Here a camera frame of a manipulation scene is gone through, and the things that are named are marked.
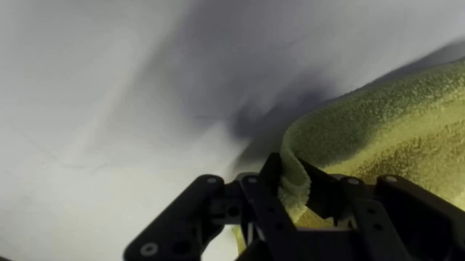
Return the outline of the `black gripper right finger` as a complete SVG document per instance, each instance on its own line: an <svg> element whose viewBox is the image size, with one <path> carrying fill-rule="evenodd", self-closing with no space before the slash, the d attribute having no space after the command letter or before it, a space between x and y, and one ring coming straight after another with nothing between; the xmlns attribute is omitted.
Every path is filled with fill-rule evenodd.
<svg viewBox="0 0 465 261"><path fill-rule="evenodd" d="M465 211L399 175L366 184L311 163L306 206L331 230L306 230L295 261L465 261Z"/></svg>

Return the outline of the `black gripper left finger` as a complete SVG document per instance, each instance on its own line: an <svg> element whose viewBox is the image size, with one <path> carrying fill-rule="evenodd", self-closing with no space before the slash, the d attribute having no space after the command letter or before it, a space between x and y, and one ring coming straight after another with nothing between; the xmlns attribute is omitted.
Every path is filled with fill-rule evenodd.
<svg viewBox="0 0 465 261"><path fill-rule="evenodd" d="M296 227L277 198L282 161L270 153L260 172L225 182L219 175L195 178L125 248L123 261L200 261L226 224L238 224L247 253L279 243Z"/></svg>

